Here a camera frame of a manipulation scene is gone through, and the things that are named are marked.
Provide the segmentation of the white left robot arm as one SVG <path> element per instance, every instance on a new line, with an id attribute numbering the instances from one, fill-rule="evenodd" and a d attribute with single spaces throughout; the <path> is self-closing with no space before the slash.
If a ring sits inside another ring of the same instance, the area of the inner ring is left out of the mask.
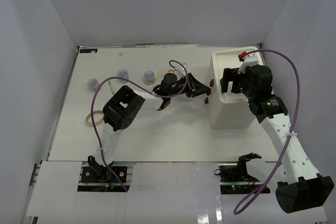
<path id="1" fill-rule="evenodd" d="M 181 78 L 167 73 L 152 91 L 138 92 L 123 85 L 102 109 L 103 133 L 99 134 L 97 127 L 93 127 L 99 142 L 95 154 L 88 157 L 93 176 L 101 182 L 110 178 L 110 165 L 114 162 L 120 135 L 132 124 L 141 109 L 162 111 L 170 105 L 172 97 L 185 94 L 188 98 L 194 98 L 210 93 L 210 87 L 196 80 L 191 73 Z"/>

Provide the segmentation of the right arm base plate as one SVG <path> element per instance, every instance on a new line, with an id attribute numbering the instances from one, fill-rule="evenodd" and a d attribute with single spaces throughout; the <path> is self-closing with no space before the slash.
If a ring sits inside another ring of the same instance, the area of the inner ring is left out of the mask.
<path id="1" fill-rule="evenodd" d="M 236 165 L 220 165 L 214 175 L 219 178 L 222 195 L 248 195 L 262 184 L 252 177 L 244 179 Z"/>

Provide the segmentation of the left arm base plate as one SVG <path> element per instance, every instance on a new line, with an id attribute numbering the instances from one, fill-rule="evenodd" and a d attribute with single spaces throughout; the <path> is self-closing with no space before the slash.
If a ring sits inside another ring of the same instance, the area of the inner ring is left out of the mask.
<path id="1" fill-rule="evenodd" d="M 128 168 L 126 166 L 112 166 L 111 168 L 119 177 L 122 183 L 127 181 Z M 80 177 L 81 183 L 107 183 L 118 180 L 106 168 L 103 169 L 102 175 L 96 173 L 90 166 L 84 166 Z"/>

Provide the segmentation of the brown top drawer handle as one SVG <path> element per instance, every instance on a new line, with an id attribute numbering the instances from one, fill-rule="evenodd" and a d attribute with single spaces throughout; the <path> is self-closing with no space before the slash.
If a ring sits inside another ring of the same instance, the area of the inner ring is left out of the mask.
<path id="1" fill-rule="evenodd" d="M 209 82 L 209 86 L 212 87 L 214 85 L 214 79 L 212 79 L 210 82 Z"/>

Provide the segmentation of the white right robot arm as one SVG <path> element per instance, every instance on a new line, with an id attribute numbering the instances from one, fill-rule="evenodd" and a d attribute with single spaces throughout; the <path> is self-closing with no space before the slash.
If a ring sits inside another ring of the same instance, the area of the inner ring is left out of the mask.
<path id="1" fill-rule="evenodd" d="M 280 208 L 288 214 L 321 207 L 334 188 L 333 180 L 322 176 L 308 159 L 291 128 L 284 102 L 272 92 L 271 70 L 261 65 L 247 67 L 244 72 L 225 68 L 220 84 L 222 93 L 231 84 L 233 93 L 242 93 L 248 99 L 250 111 L 279 155 L 271 171 L 266 170 L 265 162 L 256 153 L 240 156 L 238 177 L 245 182 L 253 177 L 263 182 L 275 192 Z"/>

